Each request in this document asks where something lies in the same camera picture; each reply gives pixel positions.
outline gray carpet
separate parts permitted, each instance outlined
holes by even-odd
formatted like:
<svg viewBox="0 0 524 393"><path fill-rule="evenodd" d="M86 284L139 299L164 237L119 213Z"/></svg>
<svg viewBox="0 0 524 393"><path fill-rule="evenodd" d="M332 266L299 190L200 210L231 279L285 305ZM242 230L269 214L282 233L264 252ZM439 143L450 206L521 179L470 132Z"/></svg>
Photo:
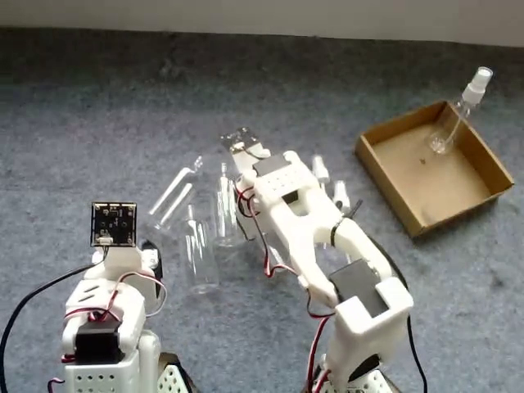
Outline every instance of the gray carpet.
<svg viewBox="0 0 524 393"><path fill-rule="evenodd" d="M353 155L355 140L373 123L456 97L479 65L495 77L472 122L517 186L413 242ZM249 125L275 151L323 154L333 178L364 199L357 221L411 284L430 391L521 391L523 110L522 49L2 30L0 329L38 283L89 260L90 201L136 201L143 218L188 153L218 160L218 135ZM164 257L170 298L148 324L204 392L299 391L316 323L294 279L266 279L248 246L219 253L221 292L193 301L176 247ZM44 292L17 321L11 392L44 391L62 376L61 316L76 282ZM403 391L421 391L407 341L386 371Z"/></svg>

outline cable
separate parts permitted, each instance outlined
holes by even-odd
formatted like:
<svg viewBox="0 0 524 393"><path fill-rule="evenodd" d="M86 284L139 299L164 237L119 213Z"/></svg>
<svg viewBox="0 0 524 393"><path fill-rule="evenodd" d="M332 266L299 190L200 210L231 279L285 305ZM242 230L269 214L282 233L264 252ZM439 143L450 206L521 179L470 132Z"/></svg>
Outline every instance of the cable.
<svg viewBox="0 0 524 393"><path fill-rule="evenodd" d="M157 279L156 277L154 276L150 276L149 274L144 274L144 273L139 273L139 272L129 272L129 273L125 273L125 274L122 274L120 276L120 278L117 280L116 282L116 285L115 285L115 290L113 292L113 295L111 296L111 300L110 300L110 303L109 305L107 306L108 308L108 311L109 309L111 309L111 307L113 306L113 303L115 301L115 298L116 298L116 294L118 293L117 291L117 288L118 288L118 284L120 284L121 282L124 282L124 280L126 278L129 278L131 276L139 276L141 278L145 278L146 280L150 280L150 281L153 281L154 283L156 283L157 285L159 285L162 290L163 290L163 293L164 295L162 296L162 301L160 303L160 305L157 307L157 309L155 311L153 311L152 313L149 313L149 314L146 314L146 317L152 317L152 316L155 316L157 315L158 313L161 312L161 310L164 308L164 304L165 304L165 301L167 299L167 288L165 287L164 283L162 281L160 281L159 279Z"/></svg>
<svg viewBox="0 0 524 393"><path fill-rule="evenodd" d="M251 218L255 222L255 226L256 226L257 231L259 232L260 239L262 239L262 243L264 244L264 274L266 275L267 278L271 278L275 274L275 271L277 269L285 269L297 276L298 274L296 274L296 271L293 268L290 268L289 266L287 266L286 264L276 264L272 268L269 267L269 246L265 240L264 233L262 232L262 229L260 228L259 220L256 218L256 213L253 211L253 206L251 203L253 202L254 198L255 198L255 195L252 195L248 198L247 207L249 211L251 212Z"/></svg>
<svg viewBox="0 0 524 393"><path fill-rule="evenodd" d="M328 380L328 375L330 372L331 370L325 370L322 374L320 374L320 378L317 382L317 387L314 388L314 393L320 393L320 391L322 390L322 386Z"/></svg>
<svg viewBox="0 0 524 393"><path fill-rule="evenodd" d="M251 153L249 150L247 150L245 147L242 149L245 153L247 153L249 156L253 157L253 158L256 158L257 160L263 160L264 158L266 157L260 157L260 156L257 156L256 154L253 154Z"/></svg>
<svg viewBox="0 0 524 393"><path fill-rule="evenodd" d="M53 389L52 389L53 383L62 384L62 383L66 383L66 381L64 381L63 379L59 379L59 378L53 378L52 380L50 380L47 383L47 393L53 393Z"/></svg>
<svg viewBox="0 0 524 393"><path fill-rule="evenodd" d="M237 185L235 184L235 191L237 192L238 196L237 196L237 208L238 208L238 211L240 212L241 215L243 215L244 217L247 217L248 219L252 219L253 218L253 215L249 214L247 215L246 214L246 209L244 208L244 205L242 204L243 201L245 202L248 202L249 201L249 198L246 198L244 196L244 194L248 191L251 191L254 187L251 186L251 187L248 187L246 188L244 191L240 191L238 188L237 188Z"/></svg>
<svg viewBox="0 0 524 393"><path fill-rule="evenodd" d="M318 324L317 332L314 335L313 342L311 343L311 348L309 349L308 372L306 375L308 392L310 392L313 389L314 355L317 352L318 341L320 340L320 336L322 336L322 331L324 330L324 326L326 326L326 323L328 322L329 318L330 317L323 318Z"/></svg>
<svg viewBox="0 0 524 393"><path fill-rule="evenodd" d="M386 252L386 250L384 250L384 248L380 244L378 244L378 242L375 239L373 239L369 235L368 235L368 237L371 240L371 242L375 245L375 247L384 255L384 257L387 259L387 261L389 262L389 264L391 265L393 270L395 270L395 273L399 277L399 280L404 284L406 289L409 290L408 282L406 281L406 278L404 277L404 275L400 271L399 267L397 266L397 264L395 263L393 258L391 258L391 256ZM422 368L420 360L418 359L417 348L415 346L415 340L413 338L413 329L411 327L411 315L408 315L408 322L407 322L407 324L408 324L409 346L411 347L411 352L413 354L413 359L415 360L415 364L417 365L418 372L420 373L420 377L422 379L423 392L427 393L426 374L424 373L424 369Z"/></svg>
<svg viewBox="0 0 524 393"><path fill-rule="evenodd" d="M307 303L306 309L308 310L308 314L311 318L321 319L321 318L326 318L326 317L332 317L333 315L335 315L334 312L330 314L316 314L310 310L309 308L310 305L311 305L311 293L308 291L308 303Z"/></svg>
<svg viewBox="0 0 524 393"><path fill-rule="evenodd" d="M120 322L120 318L118 318L116 314L112 313L108 309L103 309L102 307L83 307L81 309L73 309L72 311L70 311L69 313L67 313L64 316L64 319L67 321L73 315L82 314L82 313L94 313L94 312L102 313L101 316L103 314L109 314L115 321ZM94 320L98 321L98 320L101 320L101 318L102 317L98 317L98 318L94 317Z"/></svg>
<svg viewBox="0 0 524 393"><path fill-rule="evenodd" d="M0 391L2 393L9 393L7 391L6 370L5 370L5 367L4 367L4 358L5 358L5 354L6 354L6 348L7 348L7 339L9 338L9 334L11 333L11 330L13 329L15 321L18 318L18 315L20 315L20 312L22 311L22 309L36 295L38 295L39 293L41 293L41 292L45 291L46 289L52 287L53 285L56 285L59 282L66 280L67 278L73 277L76 274L80 274L82 272L85 272L86 270L89 270L90 268L92 268L93 266L95 266L97 264L101 264L104 260L106 260L107 253L109 252L109 247L104 247L103 250L104 250L103 257L96 264L86 264L85 266L82 266L80 268L71 270L71 271L69 271L68 273L66 273L64 275L62 275L62 276L60 276L58 278L55 278L54 280L51 280L50 282L48 282L46 284L43 284L41 287L35 289L30 294L28 294L24 299L22 299L20 301L20 303L18 304L18 306L15 308L15 310L13 311L13 314L11 315L9 320L7 321L6 329L4 330L4 332L2 334L2 340L0 341Z"/></svg>

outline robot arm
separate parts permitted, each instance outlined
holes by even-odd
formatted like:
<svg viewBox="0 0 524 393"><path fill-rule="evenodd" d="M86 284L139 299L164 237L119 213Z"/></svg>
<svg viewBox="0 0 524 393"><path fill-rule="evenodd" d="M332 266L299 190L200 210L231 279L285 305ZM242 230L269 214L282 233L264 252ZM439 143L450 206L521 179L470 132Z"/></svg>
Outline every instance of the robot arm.
<svg viewBox="0 0 524 393"><path fill-rule="evenodd" d="M349 380L391 356L406 334L413 298L392 276L385 256L355 221L342 215L295 152L271 156L247 129L224 142L242 173L237 189L252 204L248 209L258 212L260 231L278 235L299 284L313 300L334 309L335 334L323 368L331 371L332 385L345 391ZM253 239L259 228L244 213L239 211L239 223ZM354 262L326 277L316 263L315 243L329 243Z"/></svg>

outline white 3d-printed part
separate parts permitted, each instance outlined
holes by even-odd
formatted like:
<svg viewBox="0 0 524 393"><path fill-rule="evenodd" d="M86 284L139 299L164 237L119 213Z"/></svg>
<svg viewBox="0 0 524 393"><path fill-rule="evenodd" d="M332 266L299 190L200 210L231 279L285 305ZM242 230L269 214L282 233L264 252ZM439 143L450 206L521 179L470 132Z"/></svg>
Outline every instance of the white 3d-printed part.
<svg viewBox="0 0 524 393"><path fill-rule="evenodd" d="M330 382L326 382L321 393L337 393ZM374 370L351 381L345 393L393 393L380 370Z"/></svg>
<svg viewBox="0 0 524 393"><path fill-rule="evenodd" d="M188 393L177 366L169 365L158 378L158 393Z"/></svg>
<svg viewBox="0 0 524 393"><path fill-rule="evenodd" d="M65 366L67 393L140 393L138 351L117 364Z"/></svg>

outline cardboard tray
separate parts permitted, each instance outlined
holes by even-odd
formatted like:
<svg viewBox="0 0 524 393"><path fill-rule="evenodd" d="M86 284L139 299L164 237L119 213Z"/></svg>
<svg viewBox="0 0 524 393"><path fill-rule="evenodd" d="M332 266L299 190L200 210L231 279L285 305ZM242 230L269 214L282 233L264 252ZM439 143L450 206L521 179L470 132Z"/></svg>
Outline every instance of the cardboard tray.
<svg viewBox="0 0 524 393"><path fill-rule="evenodd" d="M427 137L453 128L459 117L437 102L360 136L355 153L409 236L429 230L492 201L513 186L512 176L468 122L458 129L455 148L437 155Z"/></svg>

